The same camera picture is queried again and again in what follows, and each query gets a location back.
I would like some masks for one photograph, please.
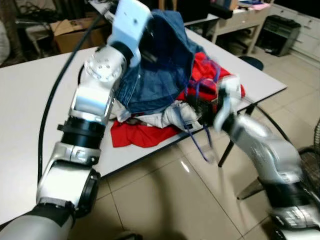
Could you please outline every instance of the denim jacket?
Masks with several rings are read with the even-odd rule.
[[[180,13],[152,11],[152,36],[141,40],[141,55],[152,60],[129,68],[122,78],[116,98],[132,114],[153,114],[171,105],[187,86],[195,53],[203,48],[188,39]]]

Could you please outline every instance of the white cloth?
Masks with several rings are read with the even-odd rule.
[[[115,100],[110,119],[117,118],[117,120],[122,123],[130,118],[130,116],[130,112],[126,110],[126,108],[119,101]],[[161,129],[169,125],[175,125],[185,132],[188,131],[185,128],[185,125],[191,132],[202,128],[202,125],[198,122],[199,116],[196,114],[194,109],[188,103],[178,100],[174,101],[173,104],[168,106],[162,112],[149,115],[134,116],[133,118],[139,119],[140,121],[147,123],[150,126],[155,126]]]
[[[0,21],[0,65],[9,57],[10,43],[5,25]]]

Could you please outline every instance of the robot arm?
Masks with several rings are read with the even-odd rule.
[[[319,212],[301,182],[303,173],[298,151],[252,117],[236,115],[241,99],[239,88],[237,76],[222,81],[218,99],[220,110],[214,128],[224,130],[251,158],[271,205],[270,215],[278,226],[287,229],[291,235],[294,233],[291,230],[318,228]]]
[[[119,2],[108,44],[84,64],[69,117],[58,126],[63,136],[38,184],[36,206],[6,226],[1,240],[67,239],[75,219],[91,211],[100,179],[92,166],[99,161],[121,78],[129,65],[140,61],[138,46],[150,16],[137,0]]]

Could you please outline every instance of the tiled floor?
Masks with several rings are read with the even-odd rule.
[[[257,49],[253,54],[265,72],[288,89],[261,106],[299,148],[313,141],[320,118],[320,70],[292,56],[276,57]],[[253,116],[274,127],[259,112]],[[246,200],[235,195],[257,172],[237,147],[218,168],[228,137],[211,129],[216,154],[205,152],[204,162],[188,138],[142,162],[105,178],[89,217],[77,222],[70,239],[113,239],[124,230],[146,240],[267,240],[269,207],[264,192]],[[206,148],[204,132],[195,135]]]

